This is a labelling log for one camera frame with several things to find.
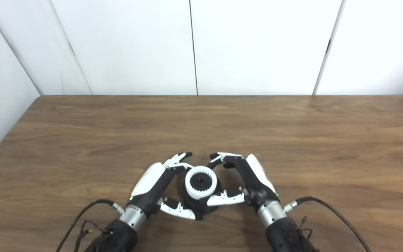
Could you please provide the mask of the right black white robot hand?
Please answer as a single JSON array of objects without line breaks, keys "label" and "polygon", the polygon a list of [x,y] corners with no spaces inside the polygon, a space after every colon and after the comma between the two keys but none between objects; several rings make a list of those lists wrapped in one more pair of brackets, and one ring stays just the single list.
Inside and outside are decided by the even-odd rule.
[{"label": "right black white robot hand", "polygon": [[245,186],[213,193],[211,196],[201,198],[200,204],[212,207],[246,203],[258,210],[259,207],[269,202],[280,202],[275,187],[253,154],[244,158],[240,154],[213,153],[210,158],[208,168],[215,168],[219,164],[223,164],[226,169],[234,168],[242,177]]}]

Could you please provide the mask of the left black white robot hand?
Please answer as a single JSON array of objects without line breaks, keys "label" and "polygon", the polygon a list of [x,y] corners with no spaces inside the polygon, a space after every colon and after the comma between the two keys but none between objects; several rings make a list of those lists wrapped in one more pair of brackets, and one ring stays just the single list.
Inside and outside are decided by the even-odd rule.
[{"label": "left black white robot hand", "polygon": [[138,209],[146,219],[158,211],[163,211],[176,217],[201,221],[203,214],[175,199],[163,197],[164,191],[176,174],[193,168],[192,165],[183,162],[190,156],[191,152],[178,153],[164,163],[152,164],[133,188],[128,205]]}]

